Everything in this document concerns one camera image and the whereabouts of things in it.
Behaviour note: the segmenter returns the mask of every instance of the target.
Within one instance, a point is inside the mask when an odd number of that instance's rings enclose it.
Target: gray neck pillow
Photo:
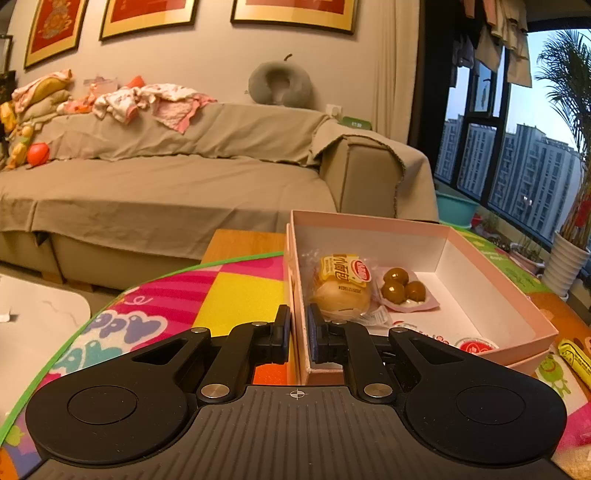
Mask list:
[[[277,99],[273,78],[283,77],[288,86]],[[268,61],[259,65],[248,79],[248,93],[256,103],[305,108],[312,94],[312,83],[306,71],[286,61]]]

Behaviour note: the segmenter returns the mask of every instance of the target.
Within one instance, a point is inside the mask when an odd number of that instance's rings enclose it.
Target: white table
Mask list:
[[[90,318],[77,293],[0,275],[0,425],[51,357]]]

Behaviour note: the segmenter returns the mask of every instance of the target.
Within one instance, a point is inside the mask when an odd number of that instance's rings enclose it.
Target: white curtain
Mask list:
[[[372,123],[406,143],[417,71],[420,0],[379,0]]]

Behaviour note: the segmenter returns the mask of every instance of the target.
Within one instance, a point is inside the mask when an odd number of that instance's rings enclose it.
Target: metal screw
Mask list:
[[[205,385],[201,389],[201,395],[207,398],[222,398],[230,393],[230,389],[221,383],[212,383]]]
[[[392,387],[383,383],[371,383],[363,389],[366,395],[373,398],[384,398],[392,395]]]

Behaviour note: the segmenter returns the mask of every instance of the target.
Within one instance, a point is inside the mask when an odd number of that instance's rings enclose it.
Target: sofa cushion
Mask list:
[[[198,111],[181,135],[148,112],[142,112],[129,125],[110,115],[99,120],[87,113],[54,118],[37,134],[35,142],[47,143],[51,157],[59,159],[244,155],[304,166],[309,163],[314,133],[328,118],[322,112],[282,106],[211,103]]]
[[[169,257],[199,260],[217,228],[284,232],[292,209],[336,211],[314,170],[247,157],[69,160],[0,173],[0,231]]]

